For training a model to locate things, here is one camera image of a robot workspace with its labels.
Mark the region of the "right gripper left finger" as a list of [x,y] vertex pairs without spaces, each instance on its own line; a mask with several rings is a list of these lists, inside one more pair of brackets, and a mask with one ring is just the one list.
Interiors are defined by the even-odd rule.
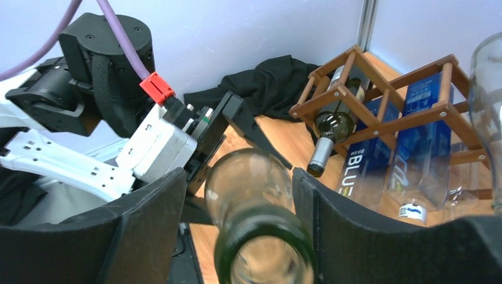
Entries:
[[2,283],[166,283],[186,194],[178,168],[58,224],[1,227]]

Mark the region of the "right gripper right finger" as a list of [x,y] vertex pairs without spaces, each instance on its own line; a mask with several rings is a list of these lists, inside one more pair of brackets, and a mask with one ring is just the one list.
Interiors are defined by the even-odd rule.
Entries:
[[305,170],[292,172],[319,283],[500,283],[501,217],[419,227],[365,208]]

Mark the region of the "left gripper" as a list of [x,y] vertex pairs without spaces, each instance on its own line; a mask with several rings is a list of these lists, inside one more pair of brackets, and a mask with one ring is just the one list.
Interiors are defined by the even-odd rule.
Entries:
[[[215,109],[205,106],[200,111],[190,110],[179,99],[171,96],[165,99],[163,106],[166,113],[163,118],[190,135],[197,147],[184,166],[188,185],[180,222],[190,224],[213,225],[203,197],[195,195],[204,183],[209,171],[209,162],[225,139],[224,132],[229,122],[223,116],[223,109],[236,96],[227,92]],[[235,130],[253,147],[259,148],[276,157],[287,169],[292,164],[272,145],[246,105],[237,108],[235,114]]]

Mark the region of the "clear bottle with black label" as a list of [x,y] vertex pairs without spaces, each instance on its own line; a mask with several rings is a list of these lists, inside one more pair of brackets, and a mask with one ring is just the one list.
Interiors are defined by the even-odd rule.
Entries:
[[220,283],[316,283],[310,233],[294,214],[289,170],[247,148],[218,160],[205,182],[218,227],[214,267]]

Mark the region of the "dark green wine bottle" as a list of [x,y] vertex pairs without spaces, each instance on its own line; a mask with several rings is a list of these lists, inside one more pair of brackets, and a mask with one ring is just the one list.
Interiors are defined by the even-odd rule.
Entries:
[[[368,77],[357,66],[352,67],[345,87],[362,102],[368,85]],[[334,101],[319,109],[314,127],[318,139],[307,165],[308,173],[316,178],[322,176],[334,145],[353,133],[357,121],[357,116],[343,101]]]

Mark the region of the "clear tall wine bottle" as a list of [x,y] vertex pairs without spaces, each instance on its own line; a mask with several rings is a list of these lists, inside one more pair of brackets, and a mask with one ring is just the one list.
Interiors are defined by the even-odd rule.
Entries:
[[491,166],[492,208],[501,215],[501,33],[486,38],[472,55],[468,106]]

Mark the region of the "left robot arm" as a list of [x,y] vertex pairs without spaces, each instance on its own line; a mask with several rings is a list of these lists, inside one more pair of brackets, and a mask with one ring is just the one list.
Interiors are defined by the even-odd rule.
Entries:
[[[228,127],[292,167],[237,94],[227,92],[216,106],[194,111],[157,74],[141,80],[103,15],[86,13],[64,22],[55,39],[63,56],[1,82],[1,194],[14,193],[22,208],[31,210],[45,195],[35,184],[41,177],[113,201],[137,182],[183,168],[195,194]],[[101,121],[126,139],[114,165],[44,135],[87,137]]]

